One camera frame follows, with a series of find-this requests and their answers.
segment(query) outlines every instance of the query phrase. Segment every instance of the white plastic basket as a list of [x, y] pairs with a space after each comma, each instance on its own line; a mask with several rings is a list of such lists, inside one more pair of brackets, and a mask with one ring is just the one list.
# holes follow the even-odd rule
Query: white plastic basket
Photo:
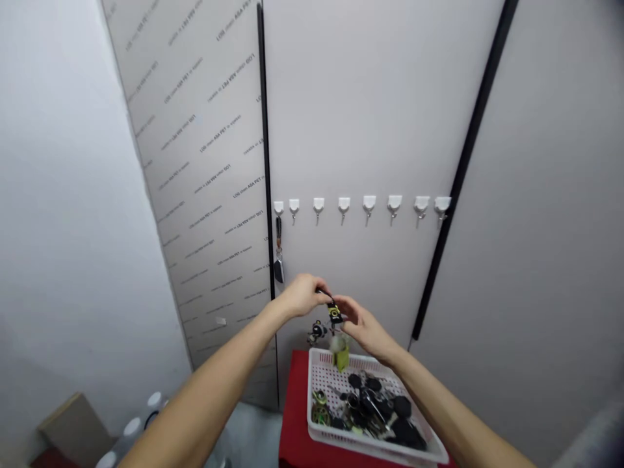
[[[351, 354], [349, 355], [349, 365], [343, 372], [339, 372], [332, 363], [332, 357], [332, 353], [326, 350], [312, 348], [309, 351], [309, 365], [307, 368], [307, 431], [312, 440], [410, 467], [432, 468], [437, 466], [437, 463], [447, 464], [449, 462], [449, 454], [446, 448], [433, 429], [427, 424], [402, 382], [393, 371], [373, 357]], [[327, 395], [327, 406], [333, 413], [338, 407], [343, 405], [343, 402], [340, 401], [340, 398], [328, 385], [338, 389], [340, 392], [348, 393], [353, 391], [347, 378], [349, 374], [360, 370], [367, 371], [369, 374], [377, 377], [394, 394], [405, 395], [409, 399], [412, 414], [410, 421], [418, 428], [418, 431], [427, 442], [426, 452], [312, 422], [312, 391], [323, 390], [325, 392], [325, 395]]]

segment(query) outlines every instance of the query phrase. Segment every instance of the red table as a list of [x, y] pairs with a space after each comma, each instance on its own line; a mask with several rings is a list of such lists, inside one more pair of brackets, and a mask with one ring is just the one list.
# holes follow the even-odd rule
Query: red table
[[[390, 461], [380, 460], [333, 445], [313, 441], [307, 432], [307, 364], [305, 351], [293, 351], [291, 373], [284, 418], [279, 439], [279, 466], [281, 468], [404, 468]], [[448, 465], [457, 468], [451, 460]]]

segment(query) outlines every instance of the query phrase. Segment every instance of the gray floor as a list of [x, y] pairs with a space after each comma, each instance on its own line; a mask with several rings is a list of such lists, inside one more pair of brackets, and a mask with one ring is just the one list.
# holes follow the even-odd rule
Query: gray floor
[[280, 432], [281, 414], [239, 403], [206, 468], [221, 468], [224, 457], [229, 458], [232, 468], [277, 467]]

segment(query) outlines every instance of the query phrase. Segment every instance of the green tag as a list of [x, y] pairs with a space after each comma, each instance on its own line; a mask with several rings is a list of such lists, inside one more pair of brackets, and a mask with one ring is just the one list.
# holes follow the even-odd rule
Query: green tag
[[342, 351], [333, 355], [333, 363], [342, 372], [349, 365], [349, 345], [345, 345]]

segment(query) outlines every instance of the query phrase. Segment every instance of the adhesive hook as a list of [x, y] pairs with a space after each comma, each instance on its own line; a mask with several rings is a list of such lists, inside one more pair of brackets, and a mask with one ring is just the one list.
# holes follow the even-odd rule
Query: adhesive hook
[[284, 202], [274, 201], [273, 210], [275, 210], [276, 215], [281, 216], [284, 213]]
[[294, 226], [294, 219], [296, 218], [297, 215], [297, 211], [299, 211], [299, 199], [298, 198], [291, 198], [288, 201], [288, 206], [289, 209], [291, 210], [291, 214], [292, 216], [292, 225]]
[[340, 225], [345, 222], [345, 214], [349, 210], [349, 205], [351, 204], [351, 199], [349, 197], [340, 197], [338, 199], [338, 211], [342, 213], [343, 218], [340, 221]]
[[317, 226], [319, 225], [319, 215], [320, 212], [323, 211], [323, 207], [325, 206], [324, 198], [315, 198], [312, 202], [312, 208], [317, 212]]
[[403, 201], [403, 195], [390, 195], [388, 197], [388, 209], [390, 210], [390, 226], [392, 226], [392, 221], [397, 217], [397, 211], [401, 207], [401, 202]]
[[434, 209], [437, 213], [437, 226], [440, 227], [442, 222], [448, 218], [447, 210], [450, 207], [450, 197], [435, 197]]
[[414, 200], [414, 209], [418, 214], [418, 218], [416, 219], [416, 228], [418, 229], [418, 221], [424, 219], [425, 211], [427, 211], [427, 207], [429, 206], [429, 199], [431, 197], [428, 196], [417, 196]]
[[364, 195], [364, 211], [366, 211], [366, 226], [369, 224], [369, 218], [371, 217], [372, 209], [375, 208], [377, 202], [377, 196]]

